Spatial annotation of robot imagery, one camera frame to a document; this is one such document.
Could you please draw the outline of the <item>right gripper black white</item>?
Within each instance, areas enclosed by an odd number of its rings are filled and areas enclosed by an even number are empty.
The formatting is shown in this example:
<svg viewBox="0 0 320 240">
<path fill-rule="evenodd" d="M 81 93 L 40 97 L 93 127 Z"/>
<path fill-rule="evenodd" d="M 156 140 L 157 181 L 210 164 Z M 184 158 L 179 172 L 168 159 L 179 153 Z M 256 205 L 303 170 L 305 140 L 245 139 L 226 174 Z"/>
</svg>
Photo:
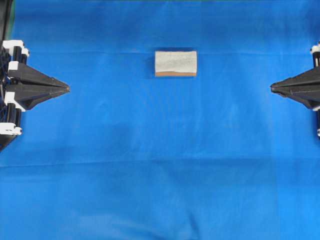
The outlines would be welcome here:
<svg viewBox="0 0 320 240">
<path fill-rule="evenodd" d="M 289 77 L 285 80 L 275 82 L 270 87 L 272 93 L 278 94 L 284 98 L 289 98 L 298 103 L 303 104 L 307 109 L 316 112 L 317 123 L 317 136 L 320 136 L 320 102 L 306 99 L 305 97 L 296 96 L 291 93 L 285 92 L 278 88 L 281 87 L 295 87 L 305 85 L 316 85 L 320 83 L 320 42 L 317 45 L 313 45 L 310 49 L 312 55 L 313 67 L 312 69 L 298 74 L 294 77 Z"/>
</svg>

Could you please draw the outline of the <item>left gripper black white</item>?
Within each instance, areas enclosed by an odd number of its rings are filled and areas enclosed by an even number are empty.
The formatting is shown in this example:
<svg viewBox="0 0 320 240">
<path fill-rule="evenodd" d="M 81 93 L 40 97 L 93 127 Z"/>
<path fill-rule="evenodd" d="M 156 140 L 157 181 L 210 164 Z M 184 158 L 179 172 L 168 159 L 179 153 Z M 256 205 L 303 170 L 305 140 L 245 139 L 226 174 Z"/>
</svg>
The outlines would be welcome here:
<svg viewBox="0 0 320 240">
<path fill-rule="evenodd" d="M 47 100 L 69 93 L 69 86 L 54 77 L 45 75 L 29 67 L 25 61 L 29 50 L 22 40 L 4 40 L 2 48 L 9 56 L 6 70 L 7 82 L 4 89 L 3 103 L 6 109 L 5 120 L 0 124 L 0 134 L 19 136 L 21 114 Z M 19 81 L 33 85 L 52 87 L 13 87 Z"/>
</svg>

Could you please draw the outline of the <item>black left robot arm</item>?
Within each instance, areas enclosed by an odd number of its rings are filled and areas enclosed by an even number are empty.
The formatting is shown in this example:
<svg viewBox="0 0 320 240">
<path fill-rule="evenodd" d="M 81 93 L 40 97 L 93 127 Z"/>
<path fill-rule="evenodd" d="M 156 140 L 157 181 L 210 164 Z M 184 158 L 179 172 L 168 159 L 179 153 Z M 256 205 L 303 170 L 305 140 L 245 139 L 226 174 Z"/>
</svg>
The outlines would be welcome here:
<svg viewBox="0 0 320 240">
<path fill-rule="evenodd" d="M 21 115 L 70 91 L 70 87 L 27 64 L 30 51 L 22 40 L 9 39 L 14 2 L 0 2 L 0 134 L 22 134 Z"/>
</svg>

